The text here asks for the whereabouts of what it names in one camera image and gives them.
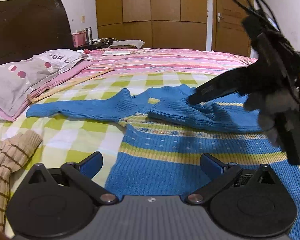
white logo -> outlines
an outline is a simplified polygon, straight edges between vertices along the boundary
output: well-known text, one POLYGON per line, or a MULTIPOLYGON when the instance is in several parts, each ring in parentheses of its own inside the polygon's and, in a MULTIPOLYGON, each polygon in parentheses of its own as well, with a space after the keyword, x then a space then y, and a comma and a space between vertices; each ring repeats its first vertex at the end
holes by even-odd
POLYGON ((147 199, 149 202, 153 203, 155 201, 155 198, 154 197, 151 197, 151 198, 148 198, 147 199))

gloved hand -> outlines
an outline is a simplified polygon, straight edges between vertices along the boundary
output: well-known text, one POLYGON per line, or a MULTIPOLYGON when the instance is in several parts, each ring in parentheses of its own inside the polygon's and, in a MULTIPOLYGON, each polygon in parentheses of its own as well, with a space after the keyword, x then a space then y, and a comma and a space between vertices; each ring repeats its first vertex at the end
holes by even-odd
POLYGON ((276 113, 285 113, 287 117, 287 130, 300 127, 299 105, 286 89, 279 90, 265 97, 260 93, 251 93, 244 104, 244 108, 247 111, 260 110, 258 123, 271 144, 275 147, 282 146, 278 132, 274 127, 276 113))

ribbed knit fabric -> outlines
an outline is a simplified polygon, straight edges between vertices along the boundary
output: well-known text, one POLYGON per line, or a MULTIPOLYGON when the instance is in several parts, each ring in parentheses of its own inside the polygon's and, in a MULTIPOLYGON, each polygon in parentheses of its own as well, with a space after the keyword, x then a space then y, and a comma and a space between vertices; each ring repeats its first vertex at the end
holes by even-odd
POLYGON ((123 195, 181 195, 209 182, 199 166, 208 152, 223 161, 255 169, 269 163, 298 208, 290 237, 300 240, 300 169, 259 131, 257 111, 242 109, 233 94, 202 105, 186 102, 192 89, 151 88, 131 97, 127 89, 108 100, 53 102, 32 106, 27 116, 67 116, 117 121, 126 132, 105 188, 123 195))
POLYGON ((3 229, 9 198, 10 174, 22 168, 41 141, 37 133, 28 130, 24 134, 19 133, 0 142, 0 231, 3 229))

bed sheet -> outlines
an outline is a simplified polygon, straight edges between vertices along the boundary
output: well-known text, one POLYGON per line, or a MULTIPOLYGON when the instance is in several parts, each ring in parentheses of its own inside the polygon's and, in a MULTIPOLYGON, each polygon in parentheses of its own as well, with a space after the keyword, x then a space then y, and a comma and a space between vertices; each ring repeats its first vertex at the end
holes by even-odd
MULTIPOLYGON (((150 87, 181 84, 196 87, 228 69, 255 61, 231 54, 189 50, 141 49, 135 51, 135 55, 119 58, 103 58, 100 53, 100 50, 92 51, 95 66, 75 78, 92 75, 103 67, 114 67, 114 71, 58 92, 38 103, 107 99, 122 88, 128 88, 132 95, 137 95, 150 87)), ((11 177, 11 194, 34 163, 42 162, 47 168, 56 168, 67 161, 79 162, 94 151, 102 153, 104 165, 93 181, 104 186, 123 138, 124 130, 121 126, 111 122, 73 120, 62 115, 53 118, 26 118, 25 113, 13 123, 0 121, 0 140, 26 129, 32 129, 43 137, 42 144, 25 168, 11 177)), ((8 223, 5 233, 13 235, 8 223)))

door handle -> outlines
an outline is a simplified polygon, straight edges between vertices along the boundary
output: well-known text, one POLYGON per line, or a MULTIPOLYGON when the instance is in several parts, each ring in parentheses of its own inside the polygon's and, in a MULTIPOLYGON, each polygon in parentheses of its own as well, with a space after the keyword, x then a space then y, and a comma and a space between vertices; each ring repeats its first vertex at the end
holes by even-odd
POLYGON ((218 22, 220 22, 220 18, 224 19, 224 18, 221 16, 221 14, 220 14, 220 13, 218 13, 218 17, 217 17, 217 19, 218 19, 218 22))

